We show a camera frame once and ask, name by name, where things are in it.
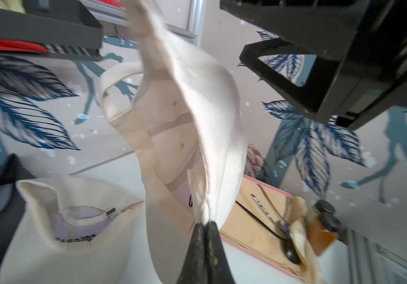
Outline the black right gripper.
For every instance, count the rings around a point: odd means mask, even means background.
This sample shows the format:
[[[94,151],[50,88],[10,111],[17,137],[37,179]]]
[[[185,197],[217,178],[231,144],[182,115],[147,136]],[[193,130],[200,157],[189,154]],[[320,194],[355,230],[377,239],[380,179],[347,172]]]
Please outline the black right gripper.
[[[357,130],[407,108],[407,1],[221,1],[231,15],[275,35],[247,44],[240,61],[303,116]],[[314,55],[303,85],[262,56]]]

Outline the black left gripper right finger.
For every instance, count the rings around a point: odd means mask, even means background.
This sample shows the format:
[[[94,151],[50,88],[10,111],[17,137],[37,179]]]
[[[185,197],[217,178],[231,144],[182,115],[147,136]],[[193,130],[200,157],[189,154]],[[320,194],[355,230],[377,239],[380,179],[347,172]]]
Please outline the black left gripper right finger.
[[[205,254],[209,284],[235,284],[216,222],[205,226]]]

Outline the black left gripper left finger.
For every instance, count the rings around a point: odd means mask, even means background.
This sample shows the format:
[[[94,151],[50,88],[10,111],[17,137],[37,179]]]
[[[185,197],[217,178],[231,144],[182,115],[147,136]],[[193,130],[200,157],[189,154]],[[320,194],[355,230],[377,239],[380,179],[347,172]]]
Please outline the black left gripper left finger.
[[[207,284],[207,232],[202,223],[195,225],[177,284]]]

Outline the cream Colorado baseball cap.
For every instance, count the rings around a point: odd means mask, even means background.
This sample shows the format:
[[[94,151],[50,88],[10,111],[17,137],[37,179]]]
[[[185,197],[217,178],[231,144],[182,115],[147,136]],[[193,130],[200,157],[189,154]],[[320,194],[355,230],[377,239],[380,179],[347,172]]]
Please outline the cream Colorado baseball cap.
[[[220,230],[247,157],[231,73],[169,32],[154,1],[124,1],[141,60],[100,76],[100,108],[138,157],[155,271],[177,284],[195,225]]]

